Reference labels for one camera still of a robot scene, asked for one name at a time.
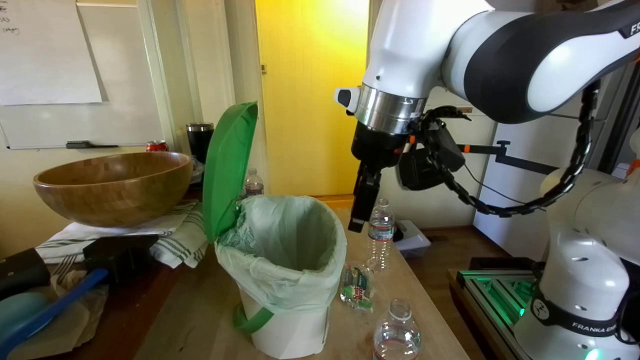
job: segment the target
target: green handle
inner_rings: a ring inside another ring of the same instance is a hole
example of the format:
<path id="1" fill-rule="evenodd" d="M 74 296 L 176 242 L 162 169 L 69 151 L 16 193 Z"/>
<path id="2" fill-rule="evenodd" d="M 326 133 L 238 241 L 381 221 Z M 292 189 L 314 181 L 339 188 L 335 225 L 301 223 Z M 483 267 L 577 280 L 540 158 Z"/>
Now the green handle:
<path id="1" fill-rule="evenodd" d="M 240 303 L 234 308 L 233 317 L 234 327 L 251 335 L 265 326 L 273 317 L 273 313 L 263 307 L 258 310 L 253 317 L 247 320 L 246 314 L 244 313 L 244 306 Z"/>

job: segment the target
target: plastic trash bag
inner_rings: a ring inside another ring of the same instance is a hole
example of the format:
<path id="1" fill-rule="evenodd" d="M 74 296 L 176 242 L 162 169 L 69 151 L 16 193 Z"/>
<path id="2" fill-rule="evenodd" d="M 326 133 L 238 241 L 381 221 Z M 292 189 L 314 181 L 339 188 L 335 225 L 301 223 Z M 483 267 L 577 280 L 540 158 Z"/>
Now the plastic trash bag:
<path id="1" fill-rule="evenodd" d="M 254 196 L 216 255 L 238 286 L 274 314 L 326 309 L 347 253 L 338 217 L 311 197 Z"/>

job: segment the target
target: green light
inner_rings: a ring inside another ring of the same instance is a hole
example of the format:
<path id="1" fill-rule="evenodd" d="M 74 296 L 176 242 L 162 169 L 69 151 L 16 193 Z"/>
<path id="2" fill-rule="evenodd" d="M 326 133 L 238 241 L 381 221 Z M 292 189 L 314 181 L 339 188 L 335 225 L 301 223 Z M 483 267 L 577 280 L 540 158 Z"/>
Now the green light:
<path id="1" fill-rule="evenodd" d="M 595 348 L 587 353 L 587 356 L 584 357 L 584 360 L 598 360 L 599 357 L 600 351 Z"/>

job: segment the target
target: wooden bowl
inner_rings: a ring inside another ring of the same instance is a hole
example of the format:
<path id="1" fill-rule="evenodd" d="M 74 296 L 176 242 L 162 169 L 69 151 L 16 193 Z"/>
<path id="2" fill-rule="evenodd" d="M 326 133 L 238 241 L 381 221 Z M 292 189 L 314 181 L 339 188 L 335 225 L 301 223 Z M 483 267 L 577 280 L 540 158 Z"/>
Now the wooden bowl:
<path id="1" fill-rule="evenodd" d="M 76 161 L 33 178 L 42 200 L 63 217 L 99 227 L 127 227 L 160 217 L 189 187 L 191 157 L 132 152 Z"/>

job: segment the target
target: plastic water bottle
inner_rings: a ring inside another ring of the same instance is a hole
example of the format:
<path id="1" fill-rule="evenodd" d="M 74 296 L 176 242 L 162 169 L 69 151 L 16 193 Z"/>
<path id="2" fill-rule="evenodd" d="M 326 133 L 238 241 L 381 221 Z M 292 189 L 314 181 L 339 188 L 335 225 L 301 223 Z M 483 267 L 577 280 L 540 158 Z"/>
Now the plastic water bottle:
<path id="1" fill-rule="evenodd" d="M 420 327 L 409 302 L 394 299 L 373 333 L 373 360 L 414 360 L 420 344 Z"/>
<path id="2" fill-rule="evenodd" d="M 369 220 L 369 242 L 367 244 L 367 267 L 374 272 L 389 267 L 389 252 L 396 230 L 394 213 L 387 199 L 378 200 Z"/>
<path id="3" fill-rule="evenodd" d="M 244 180 L 244 197 L 264 194 L 264 183 L 254 168 L 249 169 L 249 176 Z"/>

